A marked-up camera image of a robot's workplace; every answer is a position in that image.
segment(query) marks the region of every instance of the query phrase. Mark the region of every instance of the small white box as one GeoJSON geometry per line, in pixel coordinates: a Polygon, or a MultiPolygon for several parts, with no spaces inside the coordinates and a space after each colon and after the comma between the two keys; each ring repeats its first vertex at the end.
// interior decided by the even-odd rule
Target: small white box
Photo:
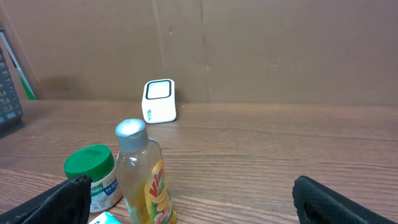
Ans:
{"type": "Polygon", "coordinates": [[[153,80],[145,84],[142,96],[142,114],[149,124],[175,120],[177,112],[173,80],[153,80]]]}

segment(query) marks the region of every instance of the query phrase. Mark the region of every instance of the bottle label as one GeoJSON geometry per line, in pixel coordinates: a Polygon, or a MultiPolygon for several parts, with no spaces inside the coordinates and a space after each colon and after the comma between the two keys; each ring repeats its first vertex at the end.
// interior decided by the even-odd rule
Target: bottle label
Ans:
{"type": "Polygon", "coordinates": [[[172,218],[175,219],[163,160],[160,160],[153,168],[152,175],[145,184],[144,192],[151,223],[167,224],[172,218]]]}

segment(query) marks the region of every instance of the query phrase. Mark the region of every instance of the plastic bottle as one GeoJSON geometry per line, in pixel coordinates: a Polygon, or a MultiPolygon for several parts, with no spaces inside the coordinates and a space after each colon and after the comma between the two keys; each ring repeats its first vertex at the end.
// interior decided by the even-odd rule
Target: plastic bottle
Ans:
{"type": "Polygon", "coordinates": [[[133,224],[176,223],[162,151],[148,138],[145,122],[124,120],[115,134],[120,144],[118,182],[133,224]]]}

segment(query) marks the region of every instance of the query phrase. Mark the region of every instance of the wood grain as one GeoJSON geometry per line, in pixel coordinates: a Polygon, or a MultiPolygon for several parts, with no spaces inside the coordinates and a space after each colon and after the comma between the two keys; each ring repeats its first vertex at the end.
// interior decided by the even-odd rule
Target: wood grain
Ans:
{"type": "MultiPolygon", "coordinates": [[[[63,162],[103,143],[140,103],[22,101],[26,126],[0,139],[0,212],[65,180],[63,162]]],[[[398,108],[179,104],[148,125],[163,148],[178,223],[298,223],[292,187],[307,175],[398,222],[398,108]]],[[[130,223],[123,201],[110,212],[130,223]]]]}

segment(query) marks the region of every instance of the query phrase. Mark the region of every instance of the jar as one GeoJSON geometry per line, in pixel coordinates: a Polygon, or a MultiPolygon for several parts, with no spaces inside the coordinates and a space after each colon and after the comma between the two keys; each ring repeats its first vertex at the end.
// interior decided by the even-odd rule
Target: jar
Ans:
{"type": "Polygon", "coordinates": [[[74,152],[65,161],[63,169],[69,179],[82,174],[93,179],[90,213],[105,211],[122,197],[114,159],[108,146],[97,144],[74,152]]]}

